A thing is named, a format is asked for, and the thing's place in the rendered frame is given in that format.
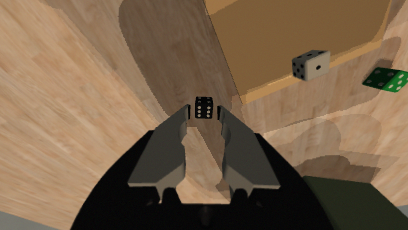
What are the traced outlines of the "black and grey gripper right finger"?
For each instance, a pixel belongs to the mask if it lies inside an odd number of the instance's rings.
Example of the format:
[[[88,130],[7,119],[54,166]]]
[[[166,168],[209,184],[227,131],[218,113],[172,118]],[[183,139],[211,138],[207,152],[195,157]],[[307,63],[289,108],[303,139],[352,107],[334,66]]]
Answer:
[[[221,105],[217,117],[225,140],[222,176],[231,199],[241,188],[250,204],[279,214],[299,230],[334,230],[310,187],[269,142]]]

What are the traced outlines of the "green die with white pips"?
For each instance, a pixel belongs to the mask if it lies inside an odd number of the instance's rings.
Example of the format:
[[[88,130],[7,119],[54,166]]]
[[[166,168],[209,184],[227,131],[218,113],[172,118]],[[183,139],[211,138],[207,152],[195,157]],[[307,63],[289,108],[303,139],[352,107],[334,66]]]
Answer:
[[[398,92],[407,83],[407,71],[377,67],[362,85],[390,92]]]

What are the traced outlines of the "black die with white pips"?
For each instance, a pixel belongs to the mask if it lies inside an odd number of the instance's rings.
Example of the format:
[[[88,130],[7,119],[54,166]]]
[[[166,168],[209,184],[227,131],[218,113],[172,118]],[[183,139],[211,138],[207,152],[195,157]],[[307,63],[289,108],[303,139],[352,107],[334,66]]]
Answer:
[[[195,118],[211,119],[213,114],[212,97],[196,97]]]

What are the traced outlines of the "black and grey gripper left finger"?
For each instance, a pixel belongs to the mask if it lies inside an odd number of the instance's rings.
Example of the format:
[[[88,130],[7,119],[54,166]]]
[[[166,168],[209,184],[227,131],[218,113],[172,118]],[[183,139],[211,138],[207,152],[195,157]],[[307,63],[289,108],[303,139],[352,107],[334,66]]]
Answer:
[[[186,121],[185,121],[186,119]],[[132,212],[158,204],[167,187],[182,182],[190,105],[145,133],[101,177],[70,230],[109,230]]]

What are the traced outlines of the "beige and black die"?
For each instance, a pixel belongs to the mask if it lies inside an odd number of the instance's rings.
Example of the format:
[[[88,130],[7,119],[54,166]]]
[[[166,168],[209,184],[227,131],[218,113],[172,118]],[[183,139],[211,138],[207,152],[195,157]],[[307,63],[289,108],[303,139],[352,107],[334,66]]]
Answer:
[[[309,81],[329,72],[330,51],[311,50],[292,59],[293,77]]]

